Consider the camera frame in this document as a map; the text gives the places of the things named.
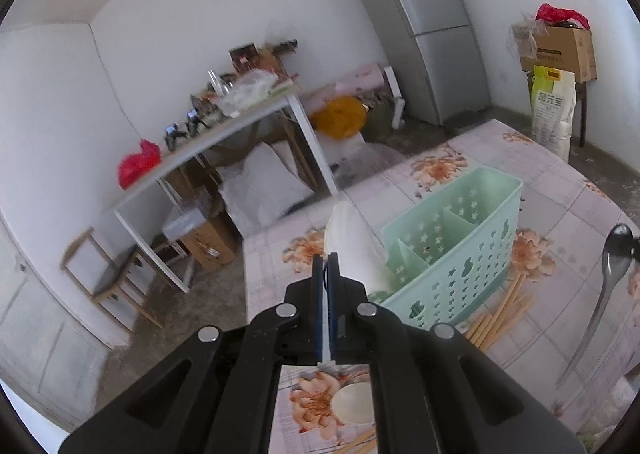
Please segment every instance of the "metal spoon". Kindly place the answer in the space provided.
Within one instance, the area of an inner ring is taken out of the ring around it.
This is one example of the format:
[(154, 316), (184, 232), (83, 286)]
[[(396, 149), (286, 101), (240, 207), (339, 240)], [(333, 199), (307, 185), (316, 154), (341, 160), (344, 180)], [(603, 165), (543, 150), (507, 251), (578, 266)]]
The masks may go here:
[(569, 361), (569, 365), (567, 365), (560, 378), (558, 378), (557, 386), (561, 386), (566, 382), (575, 366), (580, 362), (582, 355), (587, 350), (598, 328), (598, 324), (600, 324), (602, 320), (602, 315), (607, 308), (613, 288), (625, 277), (629, 266), (631, 266), (631, 262), (635, 256), (636, 246), (636, 240), (627, 225), (616, 225), (613, 230), (609, 232), (609, 236), (604, 243), (604, 249), (602, 250), (603, 281), (598, 303), (593, 310), (591, 320), (589, 320), (587, 329), (582, 336), (578, 348), (575, 350), (574, 356), (571, 358), (571, 361)]

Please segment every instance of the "white metal table frame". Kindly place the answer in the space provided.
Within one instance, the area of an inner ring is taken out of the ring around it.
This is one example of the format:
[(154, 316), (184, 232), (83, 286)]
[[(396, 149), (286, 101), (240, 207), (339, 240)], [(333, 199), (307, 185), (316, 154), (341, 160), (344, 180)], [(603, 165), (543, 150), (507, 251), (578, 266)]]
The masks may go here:
[[(179, 167), (180, 165), (187, 163), (188, 160), (197, 156), (199, 153), (207, 150), (208, 148), (212, 147), (212, 145), (219, 143), (232, 134), (235, 134), (239, 130), (248, 127), (252, 123), (287, 107), (290, 107), (295, 120), (300, 125), (300, 129), (302, 129), (302, 134), (304, 135), (305, 140), (309, 145), (311, 152), (313, 153), (316, 163), (318, 163), (322, 178), (324, 179), (329, 192), (331, 192), (332, 195), (336, 195), (338, 193), (338, 188), (335, 185), (334, 176), (331, 172), (331, 169), (329, 168), (326, 157), (324, 156), (322, 148), (318, 143), (316, 133), (314, 132), (313, 127), (311, 127), (311, 123), (306, 116), (306, 112), (302, 107), (302, 104), (300, 103), (300, 99), (296, 94), (295, 87), (289, 87), (273, 98), (270, 98), (266, 101), (256, 104), (255, 106), (241, 111), (238, 117), (227, 119), (219, 125), (216, 125), (212, 129), (207, 130), (198, 137), (191, 139), (187, 143), (181, 145), (181, 147), (179, 147), (176, 151), (164, 157), (160, 164), (153, 170), (149, 171), (138, 181), (133, 183), (129, 188), (127, 188), (122, 193), (120, 198), (118, 198), (116, 202), (114, 202), (114, 204), (110, 206), (110, 210), (113, 210), (116, 217), (120, 220), (125, 229), (130, 233), (138, 246), (146, 253), (149, 259), (151, 259), (158, 266), (158, 268), (160, 268), (164, 272), (164, 274), (185, 293), (189, 291), (189, 281), (187, 280), (186, 283), (183, 282), (177, 275), (174, 274), (174, 272), (172, 272), (172, 270), (166, 264), (164, 264), (164, 262), (162, 262), (160, 257), (158, 257), (158, 254), (156, 254), (152, 250), (151, 246), (149, 246), (144, 238), (138, 233), (133, 223), (127, 220), (122, 209), (129, 202), (140, 195), (144, 190), (149, 188), (149, 186), (153, 185), (154, 183), (160, 183), (162, 185), (162, 179), (169, 172), (177, 169), (177, 167)], [(188, 267), (188, 270), (190, 270), (190, 273), (193, 273), (192, 267)]]

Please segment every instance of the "brown cardboard box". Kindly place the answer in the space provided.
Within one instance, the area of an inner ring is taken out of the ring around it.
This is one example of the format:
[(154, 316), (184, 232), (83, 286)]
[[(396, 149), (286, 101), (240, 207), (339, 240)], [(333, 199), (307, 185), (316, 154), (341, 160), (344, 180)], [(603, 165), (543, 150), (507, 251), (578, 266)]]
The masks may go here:
[(575, 82), (595, 80), (596, 59), (593, 53), (591, 31), (572, 28), (547, 27), (548, 36), (536, 36), (536, 59), (520, 58), (522, 71), (533, 71), (533, 66), (571, 71)]
[(169, 172), (164, 179), (171, 185), (182, 199), (187, 201), (198, 194), (200, 187), (205, 187), (211, 196), (215, 197), (218, 185), (207, 174), (206, 170), (196, 160), (191, 159), (182, 167)]
[(222, 217), (212, 212), (207, 221), (180, 238), (205, 271), (216, 271), (236, 258), (237, 240)]

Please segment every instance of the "yellow bag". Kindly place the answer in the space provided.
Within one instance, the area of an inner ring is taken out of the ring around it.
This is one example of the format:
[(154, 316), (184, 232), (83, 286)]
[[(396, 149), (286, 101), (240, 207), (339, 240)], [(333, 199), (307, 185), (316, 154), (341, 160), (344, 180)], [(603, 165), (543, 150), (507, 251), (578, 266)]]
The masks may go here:
[(329, 101), (325, 108), (311, 115), (311, 122), (320, 132), (334, 139), (356, 134), (367, 120), (367, 109), (353, 96), (340, 96)]

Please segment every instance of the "small electronic device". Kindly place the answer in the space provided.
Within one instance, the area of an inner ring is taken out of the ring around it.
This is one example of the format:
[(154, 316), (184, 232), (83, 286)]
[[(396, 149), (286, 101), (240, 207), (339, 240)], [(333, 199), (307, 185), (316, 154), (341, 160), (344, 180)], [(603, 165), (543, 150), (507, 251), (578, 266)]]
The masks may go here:
[(187, 132), (190, 137), (195, 138), (198, 135), (200, 125), (210, 129), (210, 126), (203, 122), (198, 110), (193, 108), (187, 113)]
[(178, 138), (186, 138), (188, 134), (182, 130), (178, 130), (178, 125), (172, 123), (164, 129), (164, 141), (169, 152), (173, 152), (178, 147)]

